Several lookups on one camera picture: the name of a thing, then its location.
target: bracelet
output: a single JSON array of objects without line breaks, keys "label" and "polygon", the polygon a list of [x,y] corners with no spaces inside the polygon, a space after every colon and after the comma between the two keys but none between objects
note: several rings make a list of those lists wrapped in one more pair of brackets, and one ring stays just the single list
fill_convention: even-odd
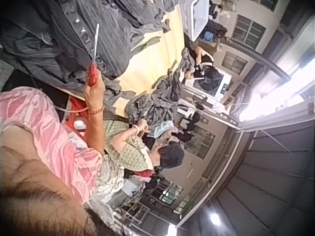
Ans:
[{"label": "bracelet", "polygon": [[140,129],[139,129],[138,125],[135,125],[135,124],[134,124],[134,125],[132,126],[132,128],[136,128],[136,130],[137,130],[137,135],[140,133]]},{"label": "bracelet", "polygon": [[98,113],[101,113],[101,112],[103,112],[104,111],[104,106],[101,108],[101,109],[99,109],[99,110],[97,110],[97,111],[91,111],[91,110],[89,110],[89,115],[95,115],[95,114],[98,114]]}]

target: ceiling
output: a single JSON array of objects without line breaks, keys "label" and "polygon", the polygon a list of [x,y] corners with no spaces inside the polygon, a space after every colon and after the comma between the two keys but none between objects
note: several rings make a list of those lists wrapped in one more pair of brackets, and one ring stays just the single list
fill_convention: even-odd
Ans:
[{"label": "ceiling", "polygon": [[[184,225],[187,235],[309,235],[314,129],[310,121],[265,130],[272,138],[258,131],[227,185]],[[212,223],[212,214],[220,225]]]}]

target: bright light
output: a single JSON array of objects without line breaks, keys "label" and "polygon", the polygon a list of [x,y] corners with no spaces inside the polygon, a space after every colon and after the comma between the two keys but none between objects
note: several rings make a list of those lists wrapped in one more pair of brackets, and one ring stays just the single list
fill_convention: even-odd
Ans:
[{"label": "bright light", "polygon": [[167,236],[176,236],[177,228],[175,225],[170,224],[167,231]]},{"label": "bright light", "polygon": [[218,216],[218,214],[211,214],[210,219],[214,225],[221,225],[220,217]]},{"label": "bright light", "polygon": [[295,94],[314,83],[314,74],[315,59],[304,68],[298,69],[290,81],[274,89],[264,98],[251,100],[249,106],[240,114],[239,120],[251,120],[259,116],[266,116],[274,113],[281,105],[293,106],[302,102],[303,98]]}]

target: screwdriver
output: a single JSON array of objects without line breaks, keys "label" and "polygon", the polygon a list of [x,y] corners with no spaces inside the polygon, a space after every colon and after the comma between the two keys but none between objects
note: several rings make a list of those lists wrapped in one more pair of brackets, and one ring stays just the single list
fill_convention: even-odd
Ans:
[{"label": "screwdriver", "polygon": [[94,86],[97,83],[97,77],[98,77],[98,71],[96,66],[96,48],[97,48],[97,39],[98,39],[98,30],[99,30],[99,24],[96,26],[95,31],[95,38],[94,38],[94,58],[93,61],[89,67],[89,73],[88,73],[88,83],[89,86]]}]

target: yellow table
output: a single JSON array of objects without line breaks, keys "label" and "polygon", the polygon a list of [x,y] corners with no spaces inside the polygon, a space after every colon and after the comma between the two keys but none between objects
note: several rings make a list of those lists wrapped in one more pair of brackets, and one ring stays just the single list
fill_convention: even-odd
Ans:
[{"label": "yellow table", "polygon": [[[169,19],[171,31],[163,33],[160,30],[145,34],[145,38],[140,44],[155,36],[161,37],[160,42],[132,57],[127,70],[118,78],[123,91],[134,91],[137,95],[145,91],[151,93],[152,85],[159,77],[167,74],[167,70],[172,67],[174,61],[177,61],[175,68],[180,63],[184,48],[184,33],[179,5],[175,7],[174,11],[167,13],[164,19]],[[74,95],[65,89],[62,91]],[[123,98],[117,100],[114,104],[117,115],[126,117],[124,110],[128,101]]]}]

